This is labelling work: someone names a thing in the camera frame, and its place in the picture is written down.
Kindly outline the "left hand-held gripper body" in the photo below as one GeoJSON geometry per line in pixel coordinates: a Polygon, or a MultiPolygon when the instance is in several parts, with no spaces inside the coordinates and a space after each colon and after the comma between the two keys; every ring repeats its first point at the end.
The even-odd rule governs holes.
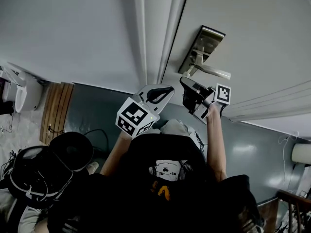
{"type": "Polygon", "coordinates": [[[130,138],[135,138],[159,120],[159,109],[159,105],[147,100],[145,93],[134,94],[118,110],[116,126],[130,138]]]}

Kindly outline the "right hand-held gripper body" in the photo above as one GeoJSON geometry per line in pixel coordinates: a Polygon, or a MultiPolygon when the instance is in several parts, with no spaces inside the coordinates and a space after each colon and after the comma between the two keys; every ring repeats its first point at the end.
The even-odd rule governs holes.
{"type": "Polygon", "coordinates": [[[202,123],[207,124],[207,116],[210,115],[210,106],[215,104],[219,107],[220,117],[225,107],[230,104],[231,100],[231,87],[217,83],[216,87],[213,87],[215,92],[203,100],[203,102],[197,106],[193,113],[193,116],[200,120],[202,123]]]}

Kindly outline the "white door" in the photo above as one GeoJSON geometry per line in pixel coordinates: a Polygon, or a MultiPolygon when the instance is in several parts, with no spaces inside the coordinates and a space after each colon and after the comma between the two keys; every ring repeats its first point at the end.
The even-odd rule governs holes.
{"type": "Polygon", "coordinates": [[[178,70],[202,26],[225,34],[206,60],[230,80],[198,70],[192,79],[232,89],[223,114],[311,140],[311,0],[186,0],[163,82],[181,105],[178,70]]]}

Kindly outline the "person's right forearm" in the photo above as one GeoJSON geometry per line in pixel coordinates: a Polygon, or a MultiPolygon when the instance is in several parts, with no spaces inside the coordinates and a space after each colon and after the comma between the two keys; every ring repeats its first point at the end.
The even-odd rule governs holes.
{"type": "Polygon", "coordinates": [[[207,163],[214,171],[218,182],[227,178],[220,111],[214,104],[209,107],[207,115],[207,163]]]}

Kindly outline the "person's left forearm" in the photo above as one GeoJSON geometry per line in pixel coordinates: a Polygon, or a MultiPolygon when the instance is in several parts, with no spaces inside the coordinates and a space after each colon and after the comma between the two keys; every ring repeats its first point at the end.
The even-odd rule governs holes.
{"type": "Polygon", "coordinates": [[[113,175],[120,164],[121,158],[128,152],[132,138],[125,132],[121,132],[112,151],[106,159],[100,174],[104,176],[113,175]]]}

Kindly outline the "light grey trousers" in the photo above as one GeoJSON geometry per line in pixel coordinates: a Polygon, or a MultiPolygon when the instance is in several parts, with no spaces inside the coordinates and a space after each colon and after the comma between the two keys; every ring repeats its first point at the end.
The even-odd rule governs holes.
{"type": "Polygon", "coordinates": [[[184,124],[181,120],[171,119],[167,121],[166,124],[160,128],[160,131],[163,134],[187,136],[192,139],[201,152],[207,152],[207,143],[202,141],[199,133],[193,127],[184,124]]]}

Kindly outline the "black round stool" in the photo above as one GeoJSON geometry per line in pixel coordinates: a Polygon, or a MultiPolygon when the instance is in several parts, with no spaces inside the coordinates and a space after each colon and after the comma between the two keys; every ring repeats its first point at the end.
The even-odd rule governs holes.
{"type": "Polygon", "coordinates": [[[86,136],[77,132],[63,133],[54,138],[49,147],[73,172],[84,169],[92,160],[94,149],[86,136]]]}

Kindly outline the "wooden slatted board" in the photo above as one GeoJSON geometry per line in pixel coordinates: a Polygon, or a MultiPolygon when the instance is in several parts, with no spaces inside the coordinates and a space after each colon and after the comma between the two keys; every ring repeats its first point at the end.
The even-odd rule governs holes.
{"type": "Polygon", "coordinates": [[[54,138],[65,132],[65,120],[73,92],[72,83],[51,83],[44,105],[39,141],[48,145],[54,138]],[[53,132],[48,131],[51,124],[53,132]]]}

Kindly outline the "black printed t-shirt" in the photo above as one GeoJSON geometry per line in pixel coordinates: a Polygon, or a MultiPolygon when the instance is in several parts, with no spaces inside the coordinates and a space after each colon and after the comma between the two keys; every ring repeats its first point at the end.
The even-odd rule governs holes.
{"type": "Polygon", "coordinates": [[[114,174],[85,174],[49,211],[50,233],[254,233],[262,229],[249,177],[217,181],[194,141],[143,134],[114,174]]]}

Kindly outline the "cream cylindrical object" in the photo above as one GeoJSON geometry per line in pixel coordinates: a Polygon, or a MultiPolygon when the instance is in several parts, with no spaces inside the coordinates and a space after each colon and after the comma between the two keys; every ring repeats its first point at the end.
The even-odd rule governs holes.
{"type": "Polygon", "coordinates": [[[311,165],[311,144],[295,144],[292,151],[292,161],[311,165]]]}

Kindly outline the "white rounded machine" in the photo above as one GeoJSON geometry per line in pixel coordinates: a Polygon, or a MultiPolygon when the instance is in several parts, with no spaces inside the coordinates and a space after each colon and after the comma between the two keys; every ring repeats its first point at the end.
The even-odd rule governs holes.
{"type": "Polygon", "coordinates": [[[17,85],[15,111],[22,113],[36,110],[40,103],[43,86],[34,76],[25,71],[16,74],[8,66],[2,68],[9,80],[17,85]]]}

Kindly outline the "dark wooden chair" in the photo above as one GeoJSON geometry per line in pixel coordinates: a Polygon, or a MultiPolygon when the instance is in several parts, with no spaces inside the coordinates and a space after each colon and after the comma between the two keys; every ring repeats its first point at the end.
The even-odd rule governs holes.
{"type": "Polygon", "coordinates": [[[311,233],[311,199],[284,190],[278,190],[276,197],[288,204],[288,233],[294,233],[294,219],[297,222],[296,233],[311,233]]]}

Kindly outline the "white door frame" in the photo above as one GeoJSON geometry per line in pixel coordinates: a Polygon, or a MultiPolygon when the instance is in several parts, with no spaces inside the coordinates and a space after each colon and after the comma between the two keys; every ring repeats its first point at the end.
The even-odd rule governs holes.
{"type": "Polygon", "coordinates": [[[186,0],[134,0],[141,85],[161,83],[186,0]]]}

